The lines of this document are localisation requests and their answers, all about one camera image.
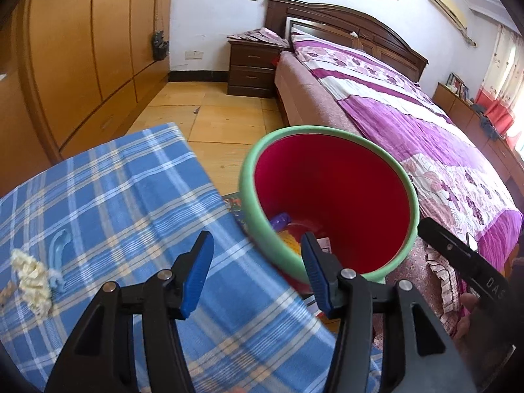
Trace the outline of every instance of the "purple bedspread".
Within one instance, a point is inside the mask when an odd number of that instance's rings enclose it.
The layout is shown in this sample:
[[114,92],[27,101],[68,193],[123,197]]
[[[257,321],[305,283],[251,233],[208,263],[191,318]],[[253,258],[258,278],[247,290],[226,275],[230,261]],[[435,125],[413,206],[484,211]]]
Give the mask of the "purple bedspread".
[[[517,243],[522,214],[467,136],[417,85],[384,62],[294,29],[292,41],[298,60],[362,134],[408,172],[422,215],[463,241],[471,233],[480,253],[501,269]],[[431,249],[427,262],[442,281],[445,315],[456,313],[461,288],[454,270]]]

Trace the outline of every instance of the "yellow object in bucket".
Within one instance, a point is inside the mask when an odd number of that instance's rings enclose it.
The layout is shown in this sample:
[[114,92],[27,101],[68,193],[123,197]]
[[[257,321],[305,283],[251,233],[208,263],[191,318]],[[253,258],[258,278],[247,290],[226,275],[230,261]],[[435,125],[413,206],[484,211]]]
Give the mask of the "yellow object in bucket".
[[287,230],[279,232],[278,236],[282,239],[282,242],[286,244],[289,248],[293,250],[295,254],[298,254],[299,256],[302,256],[302,250],[300,249],[300,244],[297,242],[297,240],[294,238],[292,234],[290,234]]

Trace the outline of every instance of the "tablecloth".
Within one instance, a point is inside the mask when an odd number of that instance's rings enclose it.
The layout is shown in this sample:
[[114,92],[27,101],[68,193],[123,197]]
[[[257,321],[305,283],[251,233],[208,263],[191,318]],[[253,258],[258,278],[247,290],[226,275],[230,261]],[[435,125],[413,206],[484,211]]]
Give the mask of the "tablecloth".
[[[72,157],[0,199],[0,288],[17,281],[20,248],[48,261],[66,229],[65,291],[37,319],[16,291],[0,311],[0,340],[22,374],[43,389],[65,340],[101,285],[144,282],[187,252],[201,230],[215,240],[197,309],[178,329],[198,392],[235,386],[321,391],[333,336],[256,251],[174,124],[137,132]],[[134,318],[137,377],[148,391],[141,318]],[[373,349],[367,391],[377,391]]]

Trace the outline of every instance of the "chain strap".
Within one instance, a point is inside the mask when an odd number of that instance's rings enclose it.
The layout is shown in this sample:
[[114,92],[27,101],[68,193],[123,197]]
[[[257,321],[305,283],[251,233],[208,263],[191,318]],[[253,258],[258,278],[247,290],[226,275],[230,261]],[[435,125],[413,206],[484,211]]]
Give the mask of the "chain strap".
[[154,32],[160,32],[163,31],[163,8],[162,8],[162,0],[155,0],[155,24],[154,24]]

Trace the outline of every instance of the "wooden wardrobe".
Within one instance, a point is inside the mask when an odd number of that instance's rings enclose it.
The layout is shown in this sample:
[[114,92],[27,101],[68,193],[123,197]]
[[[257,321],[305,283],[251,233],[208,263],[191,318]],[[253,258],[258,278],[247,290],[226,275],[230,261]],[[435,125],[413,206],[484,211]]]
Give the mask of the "wooden wardrobe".
[[0,29],[0,197],[124,135],[163,87],[171,0],[21,0]]

